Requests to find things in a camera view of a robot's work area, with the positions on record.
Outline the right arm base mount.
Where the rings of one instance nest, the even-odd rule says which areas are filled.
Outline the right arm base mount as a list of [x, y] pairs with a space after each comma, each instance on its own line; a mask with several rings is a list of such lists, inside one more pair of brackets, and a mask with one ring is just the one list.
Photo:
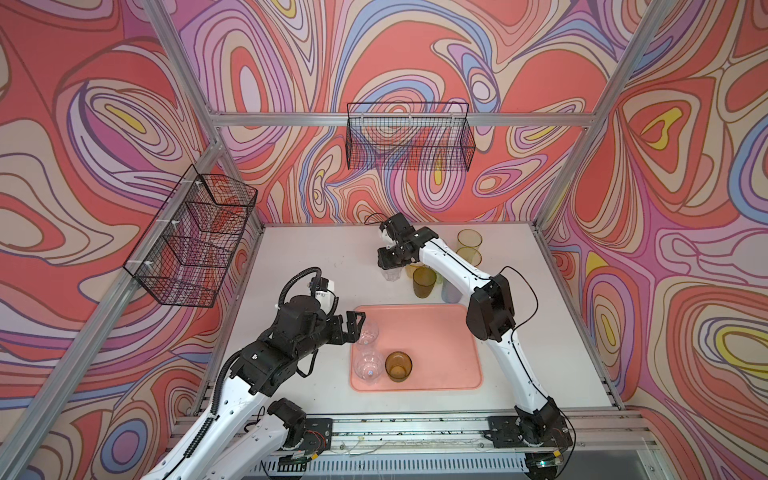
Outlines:
[[489, 416], [482, 436], [495, 448], [564, 450], [574, 444], [572, 429], [562, 415], [543, 423], [518, 416]]

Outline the yellow glass back right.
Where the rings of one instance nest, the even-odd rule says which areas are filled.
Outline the yellow glass back right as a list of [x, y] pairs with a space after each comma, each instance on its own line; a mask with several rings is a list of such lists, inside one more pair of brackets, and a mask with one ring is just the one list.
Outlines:
[[478, 249], [483, 243], [483, 237], [478, 231], [465, 228], [458, 232], [457, 242], [461, 247]]

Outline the olive glass front centre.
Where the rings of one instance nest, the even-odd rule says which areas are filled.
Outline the olive glass front centre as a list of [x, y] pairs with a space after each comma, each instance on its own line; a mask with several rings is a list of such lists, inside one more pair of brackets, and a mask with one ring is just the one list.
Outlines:
[[436, 284], [437, 274], [427, 266], [416, 268], [412, 274], [413, 292], [417, 298], [428, 298]]

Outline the amber glass middle row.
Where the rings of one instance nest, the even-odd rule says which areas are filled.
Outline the amber glass middle row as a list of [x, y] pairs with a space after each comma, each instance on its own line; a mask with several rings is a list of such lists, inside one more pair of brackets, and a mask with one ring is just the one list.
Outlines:
[[405, 267], [406, 274], [409, 278], [413, 277], [414, 272], [421, 267], [421, 263], [410, 264]]

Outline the aluminium front rail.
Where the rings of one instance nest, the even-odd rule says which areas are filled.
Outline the aluminium front rail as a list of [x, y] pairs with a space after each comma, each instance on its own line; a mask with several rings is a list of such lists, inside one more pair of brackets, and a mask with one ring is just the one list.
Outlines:
[[360, 478], [366, 475], [519, 473], [535, 479], [670, 479], [645, 420], [627, 411], [571, 411], [573, 447], [495, 448], [482, 436], [489, 416], [508, 412], [332, 415], [331, 447], [276, 451], [242, 478]]

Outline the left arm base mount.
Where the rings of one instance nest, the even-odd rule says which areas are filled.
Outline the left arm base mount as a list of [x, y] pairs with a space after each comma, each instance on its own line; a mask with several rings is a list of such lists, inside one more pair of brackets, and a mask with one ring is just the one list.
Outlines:
[[258, 434], [261, 440], [283, 436], [279, 451], [303, 451], [305, 455], [311, 455], [331, 447], [333, 420], [329, 417], [310, 417], [291, 424], [275, 415], [268, 415], [247, 422], [243, 430], [248, 435]]

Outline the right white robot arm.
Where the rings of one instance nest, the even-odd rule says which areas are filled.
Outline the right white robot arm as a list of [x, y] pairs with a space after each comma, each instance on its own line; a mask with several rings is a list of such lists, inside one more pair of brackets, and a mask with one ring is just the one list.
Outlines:
[[393, 270], [421, 263], [468, 297], [466, 325], [486, 343], [511, 384], [518, 436], [531, 447], [555, 443], [573, 447], [576, 432], [556, 401], [545, 392], [528, 362], [518, 335], [508, 279], [486, 273], [452, 250], [428, 227], [415, 228], [397, 213], [378, 223], [386, 242], [377, 250], [377, 264]]

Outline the pink plastic tray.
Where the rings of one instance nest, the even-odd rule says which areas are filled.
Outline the pink plastic tray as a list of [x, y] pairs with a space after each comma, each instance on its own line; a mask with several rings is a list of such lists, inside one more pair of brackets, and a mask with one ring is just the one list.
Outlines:
[[394, 351], [408, 354], [412, 373], [393, 382], [386, 370], [374, 382], [358, 379], [352, 368], [349, 382], [360, 393], [473, 390], [483, 383], [475, 337], [466, 326], [467, 309], [458, 304], [366, 305], [357, 308], [375, 320], [380, 335], [374, 348], [384, 361]]

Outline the brown glass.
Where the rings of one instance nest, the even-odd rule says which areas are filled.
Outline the brown glass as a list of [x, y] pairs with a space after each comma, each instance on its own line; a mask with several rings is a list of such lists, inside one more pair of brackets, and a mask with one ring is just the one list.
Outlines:
[[412, 373], [413, 362], [411, 357], [402, 351], [394, 351], [385, 359], [385, 370], [387, 376], [393, 382], [403, 382], [409, 378]]

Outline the clear glass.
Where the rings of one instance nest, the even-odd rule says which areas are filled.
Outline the clear glass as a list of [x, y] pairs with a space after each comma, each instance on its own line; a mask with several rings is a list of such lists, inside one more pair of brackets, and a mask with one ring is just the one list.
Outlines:
[[374, 348], [380, 335], [378, 323], [372, 319], [366, 319], [360, 328], [360, 335], [355, 343], [358, 349]]
[[382, 275], [387, 282], [395, 282], [401, 278], [403, 270], [403, 267], [383, 270]]
[[354, 375], [365, 382], [376, 381], [385, 370], [385, 361], [375, 349], [355, 350], [352, 362]]

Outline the yellow green glass right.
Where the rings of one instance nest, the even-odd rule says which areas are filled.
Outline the yellow green glass right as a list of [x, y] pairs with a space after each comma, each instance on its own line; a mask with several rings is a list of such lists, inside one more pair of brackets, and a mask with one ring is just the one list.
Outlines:
[[461, 247], [457, 250], [457, 254], [473, 267], [479, 267], [483, 260], [482, 254], [472, 247]]

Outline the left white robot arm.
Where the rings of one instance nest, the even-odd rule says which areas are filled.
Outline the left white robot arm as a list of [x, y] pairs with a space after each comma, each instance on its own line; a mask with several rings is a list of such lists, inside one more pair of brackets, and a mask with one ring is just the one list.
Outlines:
[[279, 301], [273, 323], [225, 361], [208, 407], [147, 478], [240, 479], [282, 447], [300, 444], [305, 412], [273, 396], [320, 347], [358, 341], [365, 313], [339, 315], [337, 303], [331, 292]]

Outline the blue tinted glass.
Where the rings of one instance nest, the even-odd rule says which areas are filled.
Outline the blue tinted glass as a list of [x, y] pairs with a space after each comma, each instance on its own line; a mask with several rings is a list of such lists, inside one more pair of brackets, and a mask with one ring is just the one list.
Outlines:
[[448, 280], [444, 280], [441, 290], [441, 299], [448, 304], [457, 304], [461, 301], [463, 293]]

